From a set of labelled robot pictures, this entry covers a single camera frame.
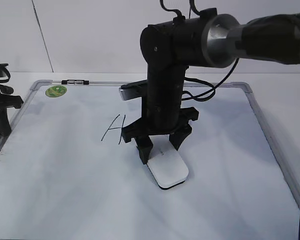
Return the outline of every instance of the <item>white object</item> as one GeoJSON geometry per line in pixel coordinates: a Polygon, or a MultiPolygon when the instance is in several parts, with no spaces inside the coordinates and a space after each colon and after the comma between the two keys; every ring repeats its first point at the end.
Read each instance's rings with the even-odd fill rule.
{"type": "Polygon", "coordinates": [[[162,189],[183,183],[189,169],[166,136],[151,136],[153,148],[147,166],[162,189]]]}

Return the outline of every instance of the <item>cable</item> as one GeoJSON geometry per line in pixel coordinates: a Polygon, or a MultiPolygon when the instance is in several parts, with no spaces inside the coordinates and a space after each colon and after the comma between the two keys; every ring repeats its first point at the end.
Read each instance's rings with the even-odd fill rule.
{"type": "Polygon", "coordinates": [[[191,6],[189,6],[189,19],[191,18],[191,6]]]}
{"type": "Polygon", "coordinates": [[[237,58],[232,66],[232,68],[230,69],[230,71],[228,72],[228,74],[215,86],[213,86],[211,83],[207,82],[207,81],[202,81],[202,80],[199,80],[197,78],[188,78],[186,77],[185,80],[188,81],[188,82],[193,82],[193,83],[200,83],[200,84],[204,84],[204,85],[207,85],[209,87],[211,87],[211,89],[209,89],[208,91],[205,91],[204,93],[201,93],[199,95],[196,95],[196,96],[193,96],[191,93],[189,93],[188,91],[183,91],[182,94],[188,94],[190,95],[190,97],[186,97],[186,98],[182,98],[182,101],[187,101],[187,100],[195,100],[197,102],[205,102],[207,100],[210,100],[215,94],[216,94],[216,89],[218,87],[220,87],[221,84],[223,84],[229,77],[230,75],[233,73],[233,71],[235,70],[235,68],[237,67],[238,65],[238,62],[239,62],[239,58],[237,58]],[[199,97],[202,97],[204,95],[207,95],[209,93],[213,92],[211,95],[209,95],[208,97],[206,98],[199,98],[199,97]]]}
{"type": "Polygon", "coordinates": [[[200,12],[198,11],[198,9],[196,8],[196,5],[195,5],[195,0],[189,0],[189,3],[190,3],[190,9],[192,10],[192,12],[194,12],[195,14],[200,16],[200,12]]]}
{"type": "Polygon", "coordinates": [[[167,12],[174,12],[174,13],[177,15],[177,17],[182,17],[182,13],[181,13],[180,10],[178,10],[178,9],[168,9],[168,8],[166,8],[165,5],[164,5],[164,0],[160,0],[160,5],[161,5],[161,8],[162,8],[163,10],[165,10],[165,11],[167,11],[167,12]]]}

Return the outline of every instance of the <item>green sticker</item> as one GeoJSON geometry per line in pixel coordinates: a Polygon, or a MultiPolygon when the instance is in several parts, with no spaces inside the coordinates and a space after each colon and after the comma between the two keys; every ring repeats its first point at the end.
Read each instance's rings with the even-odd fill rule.
{"type": "Polygon", "coordinates": [[[57,98],[57,97],[61,97],[66,92],[67,92],[67,88],[65,86],[58,85],[58,86],[49,87],[45,91],[45,95],[47,95],[49,98],[57,98]]]}

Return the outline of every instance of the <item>white whiteboard surface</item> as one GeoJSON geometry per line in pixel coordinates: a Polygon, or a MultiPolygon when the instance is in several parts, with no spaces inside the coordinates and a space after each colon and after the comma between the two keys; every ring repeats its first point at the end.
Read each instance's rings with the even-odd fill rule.
{"type": "Polygon", "coordinates": [[[0,63],[12,72],[51,72],[31,0],[0,0],[0,63]]]}
{"type": "MultiPolygon", "coordinates": [[[[174,13],[159,0],[34,0],[55,72],[145,73],[140,35],[149,24],[171,21],[174,13]]],[[[188,17],[189,0],[165,0],[188,17]]],[[[197,8],[216,7],[241,24],[275,14],[300,13],[300,0],[196,0],[197,8]]],[[[227,73],[229,69],[191,68],[193,73],[227,73]]],[[[241,60],[236,73],[300,73],[300,65],[241,60]]]]}
{"type": "Polygon", "coordinates": [[[67,88],[42,87],[0,153],[0,239],[297,239],[298,207],[241,89],[184,104],[200,112],[179,150],[189,177],[163,191],[119,129],[101,142],[140,99],[67,88]]]}

